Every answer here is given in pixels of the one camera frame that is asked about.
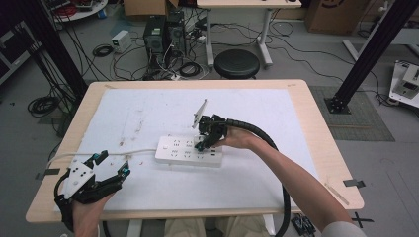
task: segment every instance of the cardboard box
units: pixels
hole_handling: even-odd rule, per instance
[[[312,33],[350,35],[370,0],[312,0],[305,15],[305,25]]]
[[[125,0],[126,16],[167,15],[173,5],[178,7],[179,0]]]
[[[308,8],[281,9],[275,19],[279,20],[304,20]]]

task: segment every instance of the white power strip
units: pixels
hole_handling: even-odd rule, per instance
[[[221,147],[199,152],[194,146],[194,137],[162,136],[158,142],[156,161],[174,165],[221,167]]]

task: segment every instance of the white paper sheet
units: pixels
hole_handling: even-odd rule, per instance
[[[108,90],[82,139],[79,152],[124,152],[156,148],[160,136],[194,136],[194,113],[252,123],[285,155],[317,177],[287,90]],[[158,164],[154,152],[129,159],[131,173],[106,210],[278,208],[282,186],[259,157],[223,147],[221,168]],[[78,160],[89,157],[76,156]],[[95,168],[97,180],[113,176],[125,161],[110,156]]]

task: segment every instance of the gray mat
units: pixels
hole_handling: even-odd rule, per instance
[[[324,98],[332,98],[337,87],[310,87],[311,94],[336,140],[394,141],[367,95],[357,92],[348,107],[350,115],[330,114]]]

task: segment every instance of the stool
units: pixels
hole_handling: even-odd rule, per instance
[[[260,68],[258,57],[243,49],[230,49],[220,53],[213,63],[215,71],[227,79],[255,78]]]

